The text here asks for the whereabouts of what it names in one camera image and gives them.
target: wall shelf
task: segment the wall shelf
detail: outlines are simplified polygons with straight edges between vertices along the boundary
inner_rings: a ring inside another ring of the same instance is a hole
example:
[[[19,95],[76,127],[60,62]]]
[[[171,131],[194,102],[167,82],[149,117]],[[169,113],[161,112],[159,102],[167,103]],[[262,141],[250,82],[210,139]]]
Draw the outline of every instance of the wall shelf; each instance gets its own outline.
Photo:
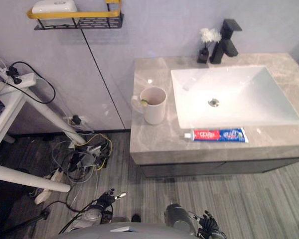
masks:
[[[38,25],[34,30],[56,30],[56,29],[110,29],[121,28],[124,15],[121,12],[121,0],[105,0],[108,11],[106,12],[50,12],[32,13],[32,9],[27,11],[30,19],[37,19]],[[42,20],[51,18],[71,18],[72,24],[65,25],[44,25]]]

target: white mug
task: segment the white mug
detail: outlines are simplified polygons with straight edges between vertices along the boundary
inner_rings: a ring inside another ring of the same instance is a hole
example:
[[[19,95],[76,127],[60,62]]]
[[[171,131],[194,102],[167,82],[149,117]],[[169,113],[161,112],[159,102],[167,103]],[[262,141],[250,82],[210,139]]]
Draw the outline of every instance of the white mug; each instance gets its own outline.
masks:
[[[142,113],[144,119],[150,124],[159,124],[164,120],[167,94],[159,87],[150,87],[140,93],[140,98],[133,96],[133,108]]]

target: faucet handle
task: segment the faucet handle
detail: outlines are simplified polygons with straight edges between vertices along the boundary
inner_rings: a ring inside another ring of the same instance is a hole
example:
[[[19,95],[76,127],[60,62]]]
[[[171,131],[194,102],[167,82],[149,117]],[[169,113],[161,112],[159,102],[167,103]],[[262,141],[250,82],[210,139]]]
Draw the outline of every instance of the faucet handle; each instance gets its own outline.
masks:
[[[242,31],[240,25],[234,19],[225,19],[221,29],[223,39],[230,39],[234,31]]]

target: vanity countertop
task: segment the vanity countertop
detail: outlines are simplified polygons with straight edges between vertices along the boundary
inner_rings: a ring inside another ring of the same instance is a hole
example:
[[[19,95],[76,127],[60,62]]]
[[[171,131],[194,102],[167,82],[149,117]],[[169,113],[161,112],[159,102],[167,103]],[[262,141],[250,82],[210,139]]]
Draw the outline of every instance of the vanity countertop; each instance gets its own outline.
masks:
[[[219,65],[198,64],[194,57],[136,59],[134,95],[139,96],[147,87],[158,86],[167,92],[167,103],[165,120],[159,125],[146,123],[143,116],[133,110],[130,153],[135,163],[144,165],[299,157],[299,124],[242,125],[249,143],[192,142],[184,139],[184,133],[190,129],[179,127],[170,71],[248,65],[266,65],[299,115],[299,65],[287,53],[246,53],[232,58],[224,56]],[[155,153],[158,152],[165,153],[166,157],[157,160]]]

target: black faucet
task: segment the black faucet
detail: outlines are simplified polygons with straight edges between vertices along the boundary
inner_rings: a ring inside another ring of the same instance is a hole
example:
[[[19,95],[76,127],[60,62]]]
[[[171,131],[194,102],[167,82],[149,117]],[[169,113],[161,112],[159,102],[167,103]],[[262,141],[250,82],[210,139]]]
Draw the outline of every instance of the black faucet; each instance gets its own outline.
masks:
[[[221,40],[217,42],[211,57],[209,58],[210,63],[220,64],[221,58],[224,53],[227,56],[233,57],[238,55],[238,51],[235,48],[233,42],[230,40],[234,31],[241,31],[241,27],[234,19],[225,19],[223,26],[220,30]]]

